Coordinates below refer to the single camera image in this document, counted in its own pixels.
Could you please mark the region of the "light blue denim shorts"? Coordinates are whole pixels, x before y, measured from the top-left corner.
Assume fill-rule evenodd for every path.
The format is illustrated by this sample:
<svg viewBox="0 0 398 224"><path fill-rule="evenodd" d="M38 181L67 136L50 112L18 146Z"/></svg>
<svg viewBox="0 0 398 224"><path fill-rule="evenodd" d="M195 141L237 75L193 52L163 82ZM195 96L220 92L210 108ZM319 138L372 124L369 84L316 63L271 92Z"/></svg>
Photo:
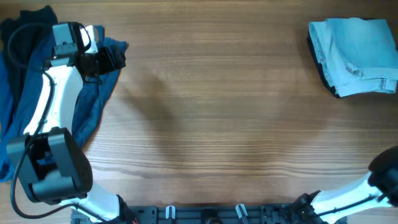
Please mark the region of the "light blue denim shorts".
<svg viewBox="0 0 398 224"><path fill-rule="evenodd" d="M310 22L323 73L340 98L397 90L397 46L385 19L351 17Z"/></svg>

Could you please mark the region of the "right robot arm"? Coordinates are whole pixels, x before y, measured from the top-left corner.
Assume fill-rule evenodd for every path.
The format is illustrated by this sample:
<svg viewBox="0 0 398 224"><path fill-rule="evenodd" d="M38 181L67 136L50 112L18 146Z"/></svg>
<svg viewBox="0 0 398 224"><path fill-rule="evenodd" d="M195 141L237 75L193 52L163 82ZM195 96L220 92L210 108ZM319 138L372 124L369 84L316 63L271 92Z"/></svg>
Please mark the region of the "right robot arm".
<svg viewBox="0 0 398 224"><path fill-rule="evenodd" d="M301 195L290 205L293 223L337 223L372 208L397 207L397 147L373 159L368 173L335 190Z"/></svg>

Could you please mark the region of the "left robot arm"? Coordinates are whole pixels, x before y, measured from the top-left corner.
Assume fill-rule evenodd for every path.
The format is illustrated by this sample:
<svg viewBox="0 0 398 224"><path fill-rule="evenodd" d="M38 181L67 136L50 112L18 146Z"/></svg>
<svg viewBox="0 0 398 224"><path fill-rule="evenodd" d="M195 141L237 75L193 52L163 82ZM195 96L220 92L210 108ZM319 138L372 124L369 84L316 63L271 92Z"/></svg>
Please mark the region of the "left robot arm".
<svg viewBox="0 0 398 224"><path fill-rule="evenodd" d="M72 135L76 103L86 77L98 78L123 68L120 48L98 48L78 22L48 25L55 42L38 65L12 59L42 82L34 113L22 134L7 144L14 165L10 201L22 218L31 219L16 200L21 185L34 203L52 206L53 213L72 208L93 223L135 223L137 218L120 195L93 179L89 160Z"/></svg>

